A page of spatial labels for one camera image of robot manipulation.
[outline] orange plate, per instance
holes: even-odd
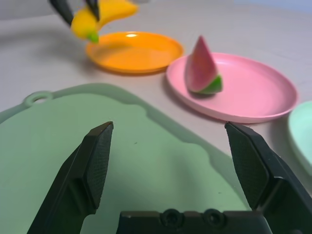
[[[97,65],[123,73],[149,73],[164,69],[183,54],[175,40],[147,32],[118,32],[89,43],[87,55]]]

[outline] yellow banana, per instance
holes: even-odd
[[[74,35],[98,42],[98,31],[105,24],[134,15],[138,11],[138,6],[128,0],[99,0],[98,10],[99,21],[87,6],[77,11],[71,24]]]

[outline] banana green tip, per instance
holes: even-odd
[[[93,43],[98,43],[98,34],[97,33],[90,33],[88,35],[88,40],[93,42]]]

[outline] black tongs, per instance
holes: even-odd
[[[91,12],[99,21],[98,0],[85,0]],[[67,0],[49,0],[50,4],[56,12],[64,19],[64,21],[71,26],[74,15],[70,9]]]

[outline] green plate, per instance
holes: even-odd
[[[292,111],[288,127],[295,155],[312,176],[312,101],[304,102]]]
[[[114,122],[108,174],[82,234],[115,234],[124,210],[246,209],[229,156],[120,88],[35,93],[0,121],[1,233],[27,233],[62,163],[107,121]]]

